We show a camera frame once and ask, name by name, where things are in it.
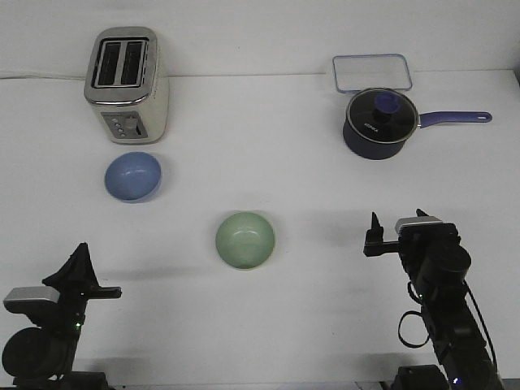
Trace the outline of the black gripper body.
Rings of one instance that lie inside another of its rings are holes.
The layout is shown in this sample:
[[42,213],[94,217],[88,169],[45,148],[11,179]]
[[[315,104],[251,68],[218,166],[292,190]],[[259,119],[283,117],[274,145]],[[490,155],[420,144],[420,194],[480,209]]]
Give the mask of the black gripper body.
[[64,317],[84,317],[89,300],[118,299],[121,287],[101,287],[96,284],[65,284],[60,289],[60,314]]
[[383,254],[399,253],[401,245],[397,240],[385,241],[383,229],[369,229],[366,232],[363,254],[367,257],[378,257]]

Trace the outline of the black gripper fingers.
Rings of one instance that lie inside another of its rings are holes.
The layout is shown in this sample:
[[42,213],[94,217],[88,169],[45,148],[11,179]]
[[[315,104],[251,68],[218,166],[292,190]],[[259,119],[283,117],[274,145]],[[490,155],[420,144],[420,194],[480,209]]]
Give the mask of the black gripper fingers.
[[88,244],[80,243],[64,265],[41,282],[45,286],[55,289],[100,288],[91,262]]

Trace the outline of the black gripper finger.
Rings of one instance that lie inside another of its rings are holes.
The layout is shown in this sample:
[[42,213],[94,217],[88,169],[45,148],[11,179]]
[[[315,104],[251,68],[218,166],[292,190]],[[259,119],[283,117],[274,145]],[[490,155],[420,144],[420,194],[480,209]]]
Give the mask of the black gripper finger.
[[371,234],[383,234],[384,233],[384,228],[380,224],[378,216],[375,212],[371,213],[370,233]]
[[431,216],[421,209],[416,210],[416,216],[418,218],[430,218]]

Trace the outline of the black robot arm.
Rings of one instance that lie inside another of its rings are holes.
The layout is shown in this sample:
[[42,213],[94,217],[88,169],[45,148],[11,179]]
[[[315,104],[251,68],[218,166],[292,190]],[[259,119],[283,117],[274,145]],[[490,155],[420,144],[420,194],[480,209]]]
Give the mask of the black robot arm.
[[466,282],[471,265],[453,223],[417,210],[396,222],[397,239],[384,240],[377,215],[371,216],[363,253],[367,257],[398,254],[408,275],[410,297],[444,373],[419,376],[401,372],[396,388],[502,389],[491,338]]
[[120,287],[102,287],[81,243],[64,265],[40,286],[13,288],[3,299],[6,310],[32,323],[16,332],[2,351],[2,366],[14,389],[110,389],[101,371],[72,369],[87,304],[118,299]]

